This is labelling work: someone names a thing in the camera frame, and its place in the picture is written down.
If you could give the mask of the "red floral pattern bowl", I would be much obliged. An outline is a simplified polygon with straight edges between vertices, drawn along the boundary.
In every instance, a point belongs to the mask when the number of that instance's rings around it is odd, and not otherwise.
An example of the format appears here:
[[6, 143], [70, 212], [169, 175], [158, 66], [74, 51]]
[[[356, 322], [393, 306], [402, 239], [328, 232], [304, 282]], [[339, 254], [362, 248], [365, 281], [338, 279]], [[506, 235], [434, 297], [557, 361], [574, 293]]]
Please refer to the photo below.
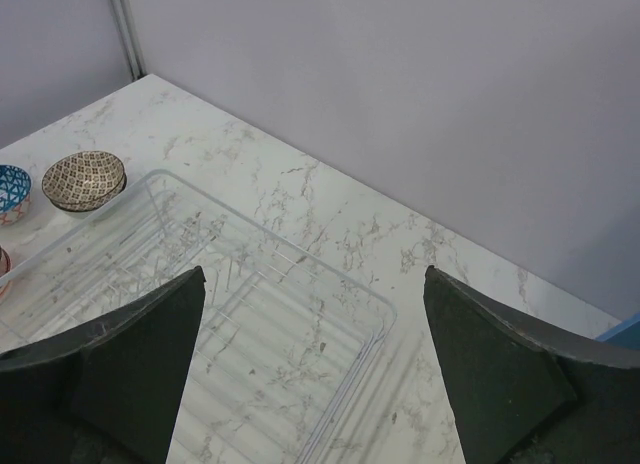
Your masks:
[[3, 277], [11, 270], [11, 259], [4, 248], [0, 248], [0, 277]]

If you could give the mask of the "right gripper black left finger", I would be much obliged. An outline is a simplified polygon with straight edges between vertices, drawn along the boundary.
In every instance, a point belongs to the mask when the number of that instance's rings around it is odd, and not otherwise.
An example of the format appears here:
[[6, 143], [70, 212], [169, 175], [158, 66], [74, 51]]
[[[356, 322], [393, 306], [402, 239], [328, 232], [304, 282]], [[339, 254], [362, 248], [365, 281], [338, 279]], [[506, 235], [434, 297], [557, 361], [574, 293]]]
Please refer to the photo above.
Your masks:
[[163, 463], [205, 302], [196, 266], [1, 355], [4, 463]]

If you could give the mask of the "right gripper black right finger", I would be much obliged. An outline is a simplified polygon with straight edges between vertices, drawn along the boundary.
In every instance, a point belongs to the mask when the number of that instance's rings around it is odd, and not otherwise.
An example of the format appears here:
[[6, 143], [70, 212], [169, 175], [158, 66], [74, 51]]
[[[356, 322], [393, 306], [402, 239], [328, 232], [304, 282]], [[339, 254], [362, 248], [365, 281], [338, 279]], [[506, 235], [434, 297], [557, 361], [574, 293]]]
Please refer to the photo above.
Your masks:
[[430, 266], [424, 307], [468, 463], [636, 463], [639, 353]]

